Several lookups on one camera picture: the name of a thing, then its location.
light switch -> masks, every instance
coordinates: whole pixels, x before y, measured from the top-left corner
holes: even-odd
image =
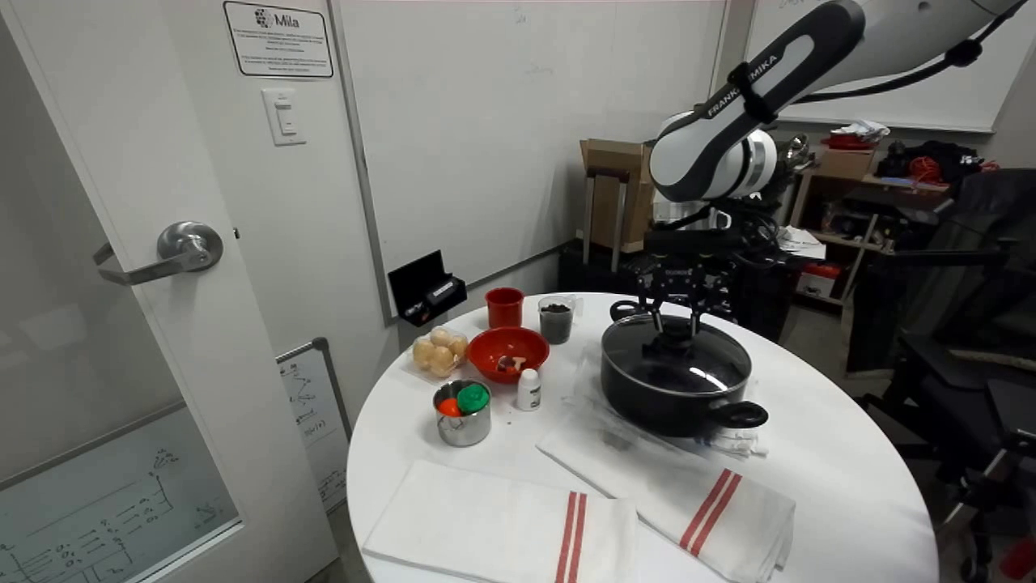
[[[303,147],[294,86],[265,86],[262,103],[265,103],[273,141],[276,147]]]

black pot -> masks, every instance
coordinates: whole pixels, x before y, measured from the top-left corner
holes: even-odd
[[[742,401],[750,355],[714,328],[624,315],[602,338],[602,384],[611,407],[655,433],[688,438],[759,426],[768,412]]]

green lid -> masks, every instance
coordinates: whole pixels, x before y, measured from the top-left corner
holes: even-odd
[[[480,381],[464,384],[456,392],[456,404],[460,404],[464,415],[483,412],[483,407],[488,407],[488,387],[480,384]]]

small cup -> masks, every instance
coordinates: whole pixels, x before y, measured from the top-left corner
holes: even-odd
[[[520,302],[526,293],[517,287],[488,287],[488,328],[520,328]]]
[[[541,338],[546,344],[565,344],[574,335],[574,302],[569,298],[544,298],[541,302]]]
[[[480,407],[480,412],[460,412],[460,415],[445,415],[439,401],[456,399],[466,384],[480,384],[480,381],[449,381],[445,387],[435,392],[432,404],[436,412],[436,432],[449,448],[472,448],[483,445],[488,438],[491,426],[491,407]]]

red striped towel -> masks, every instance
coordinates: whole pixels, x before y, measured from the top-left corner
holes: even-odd
[[[722,580],[765,583],[790,553],[792,501],[736,468],[645,441],[620,423],[564,423],[541,449],[628,499],[639,515]]]
[[[472,580],[628,583],[636,529],[636,509],[602,496],[418,461],[366,550]]]

